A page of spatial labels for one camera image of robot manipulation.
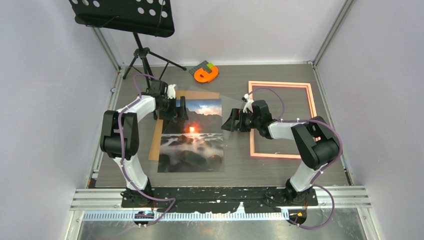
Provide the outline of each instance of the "metal floor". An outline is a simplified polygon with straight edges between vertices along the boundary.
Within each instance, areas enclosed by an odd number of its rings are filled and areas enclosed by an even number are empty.
[[[312,67],[307,64],[287,65],[226,65],[218,66],[219,75],[210,83],[198,83],[188,73],[176,67],[168,67],[162,80],[168,84],[177,84],[179,90],[219,92],[222,100],[222,117],[227,119],[231,108],[242,106],[241,97],[248,92],[248,81],[310,83],[317,115],[328,121],[324,103],[316,82]],[[153,74],[160,76],[162,67],[152,67]],[[124,107],[137,96],[132,77],[137,72],[132,69],[123,80],[116,108]],[[137,82],[143,91],[146,79],[138,77]],[[285,120],[310,118],[306,92],[301,89],[273,88],[284,99],[287,110]],[[255,100],[265,100],[272,116],[276,118],[282,110],[279,99],[270,91],[259,90],[253,94]],[[153,187],[234,187],[234,186],[283,186],[299,166],[300,160],[251,158],[249,152],[249,134],[233,132],[224,136],[223,172],[166,172],[158,173],[158,161],[148,160],[156,121],[148,115],[139,122],[140,146],[138,158],[143,171],[149,177]],[[268,140],[255,134],[257,152],[297,154],[294,142],[287,140]],[[330,166],[320,176],[317,184],[323,186],[347,185],[347,178],[341,161]],[[124,187],[124,177],[107,154],[103,155],[96,187]]]
[[[330,209],[308,209],[304,225],[317,226]],[[284,220],[176,221],[137,228],[132,221],[84,221],[79,240],[366,240],[357,209],[337,208],[332,221],[321,229],[307,230]]]

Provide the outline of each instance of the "picture frame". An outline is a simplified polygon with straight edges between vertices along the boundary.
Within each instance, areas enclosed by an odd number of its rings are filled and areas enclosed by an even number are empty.
[[[317,116],[317,110],[315,108],[314,96],[312,94],[312,88],[310,83],[305,82],[278,82],[278,81],[249,81],[248,92],[253,91],[253,87],[265,87],[265,88],[297,88],[305,89],[307,95],[307,101],[309,105],[310,117]],[[255,131],[250,131],[249,136],[249,148],[251,158],[273,158],[273,159],[301,159],[298,154],[274,154],[274,153],[261,153],[255,151]]]

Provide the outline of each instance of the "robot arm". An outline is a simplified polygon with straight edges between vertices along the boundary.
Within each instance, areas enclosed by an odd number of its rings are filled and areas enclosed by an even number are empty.
[[[246,96],[243,100],[249,106],[243,110],[233,108],[221,129],[231,132],[257,129],[267,139],[294,140],[302,162],[296,173],[287,180],[284,195],[289,203],[302,198],[312,188],[313,180],[321,168],[338,155],[340,145],[337,138],[329,129],[316,123],[325,123],[320,116],[308,122],[280,122],[272,118],[264,100],[252,102]]]
[[[116,111],[108,110],[103,115],[100,149],[118,164],[122,174],[124,174],[125,170],[128,176],[125,177],[126,187],[130,190],[136,189],[127,179],[131,179],[136,187],[142,191],[148,191],[150,188],[149,178],[143,172],[137,156],[140,144],[138,122],[147,114],[156,110],[159,110],[160,119],[172,120],[178,116],[180,119],[188,120],[185,97],[181,97],[180,107],[176,107],[176,90],[177,86],[175,84],[167,85],[163,81],[153,80],[150,88],[146,90],[141,98],[137,96],[128,106]],[[123,166],[121,165],[121,139],[117,131],[118,116],[122,111],[125,112],[121,117],[125,145]]]

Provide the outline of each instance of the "brown cardboard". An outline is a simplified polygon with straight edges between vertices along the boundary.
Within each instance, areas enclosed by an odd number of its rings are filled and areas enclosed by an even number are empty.
[[[180,99],[181,96],[185,96],[185,99],[219,99],[219,92],[210,91],[185,91],[177,90],[176,99]],[[163,120],[158,119],[154,128],[153,138],[151,140],[150,152],[148,159],[152,161],[159,161],[159,152],[161,150],[161,137],[162,137],[162,126]]]

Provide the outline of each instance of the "sunset photo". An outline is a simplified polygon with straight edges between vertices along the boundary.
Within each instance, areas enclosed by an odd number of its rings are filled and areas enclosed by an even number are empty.
[[[221,100],[186,99],[185,107],[188,120],[163,121],[157,171],[222,172]]]

